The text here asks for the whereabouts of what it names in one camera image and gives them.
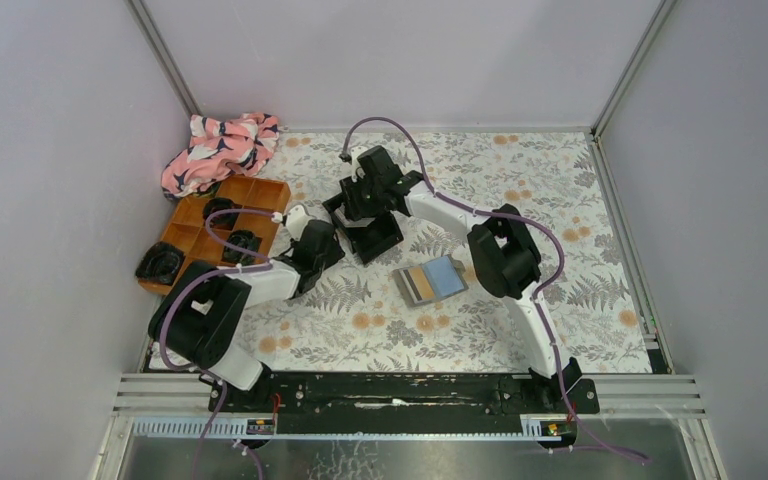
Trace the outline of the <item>black plastic card tray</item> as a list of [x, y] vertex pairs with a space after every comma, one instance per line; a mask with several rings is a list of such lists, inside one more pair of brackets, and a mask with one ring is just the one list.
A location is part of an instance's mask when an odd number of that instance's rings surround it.
[[343, 215], [343, 195], [337, 194], [322, 202], [335, 228], [348, 240], [351, 252], [367, 265], [404, 240], [394, 215], [385, 212], [366, 226], [350, 226]]

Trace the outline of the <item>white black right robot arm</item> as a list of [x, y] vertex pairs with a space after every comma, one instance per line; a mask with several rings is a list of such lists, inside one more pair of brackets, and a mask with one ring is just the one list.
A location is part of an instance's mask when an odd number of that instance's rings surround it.
[[399, 243], [396, 214], [425, 220], [466, 242], [480, 285], [503, 300], [525, 336], [529, 372], [538, 378], [535, 402], [549, 412], [567, 405], [581, 370], [559, 345], [542, 294], [550, 282], [542, 277], [542, 255], [530, 232], [539, 223], [510, 204], [492, 210], [468, 206], [434, 188], [425, 170], [403, 171], [382, 146], [358, 155], [342, 151], [340, 159], [352, 173], [325, 206], [354, 252], [370, 261]]

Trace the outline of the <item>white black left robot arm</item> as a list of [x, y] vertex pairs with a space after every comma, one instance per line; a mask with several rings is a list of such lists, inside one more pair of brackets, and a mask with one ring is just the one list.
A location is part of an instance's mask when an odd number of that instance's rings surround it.
[[298, 298], [345, 256], [335, 227], [312, 219], [291, 248], [269, 263], [219, 268], [194, 261], [154, 313], [147, 333], [160, 351], [172, 351], [232, 386], [232, 398], [248, 411], [269, 401], [268, 367], [234, 344], [247, 306]]

